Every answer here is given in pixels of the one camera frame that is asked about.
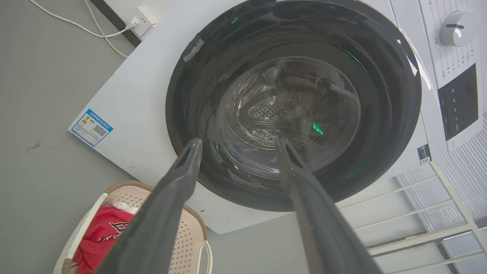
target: door glass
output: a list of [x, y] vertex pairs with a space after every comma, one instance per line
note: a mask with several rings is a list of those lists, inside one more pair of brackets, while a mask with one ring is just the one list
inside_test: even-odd
[[293, 143], [312, 171], [320, 169], [353, 140], [360, 102], [351, 81], [333, 65], [282, 57], [238, 77], [225, 92], [217, 115], [217, 150], [226, 153], [235, 168], [274, 178], [279, 176], [279, 137]]

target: power outlet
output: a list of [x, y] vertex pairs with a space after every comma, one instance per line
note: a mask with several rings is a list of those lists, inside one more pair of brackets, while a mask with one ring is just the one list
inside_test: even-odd
[[135, 9], [132, 9], [131, 13], [133, 14], [133, 17], [139, 22], [138, 26], [132, 29], [132, 31], [137, 34], [139, 38], [142, 38], [142, 36], [150, 28], [152, 28], [152, 25], [157, 23], [153, 22], [150, 14], [143, 6], [138, 6]]

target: plastic basket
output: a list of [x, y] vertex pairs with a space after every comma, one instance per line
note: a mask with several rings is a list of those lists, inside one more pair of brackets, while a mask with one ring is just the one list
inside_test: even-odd
[[[113, 203], [121, 201], [127, 203], [130, 207], [140, 207], [151, 191], [151, 186], [137, 181], [125, 181], [109, 187], [76, 226], [57, 260], [53, 274], [74, 272], [72, 268], [73, 256], [100, 206], [111, 206]], [[179, 221], [169, 273], [199, 273], [203, 247], [206, 247], [208, 251], [206, 272], [211, 274], [213, 257], [207, 240], [206, 226], [196, 212], [185, 206]]]

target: washing machine door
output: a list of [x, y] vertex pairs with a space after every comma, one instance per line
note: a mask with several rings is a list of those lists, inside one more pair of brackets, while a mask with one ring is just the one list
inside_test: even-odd
[[276, 139], [292, 141], [339, 201], [399, 158], [421, 104], [417, 63], [383, 15], [354, 0], [251, 0], [187, 46], [166, 100], [172, 145], [204, 142], [198, 180], [219, 196], [292, 211]]

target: front-load washing machine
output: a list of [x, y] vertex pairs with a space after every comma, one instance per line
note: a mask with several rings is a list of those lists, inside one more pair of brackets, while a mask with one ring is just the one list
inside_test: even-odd
[[293, 210], [279, 137], [341, 201], [480, 130], [474, 3], [441, 2], [180, 1], [69, 130], [149, 184], [201, 138], [188, 205], [217, 233]]

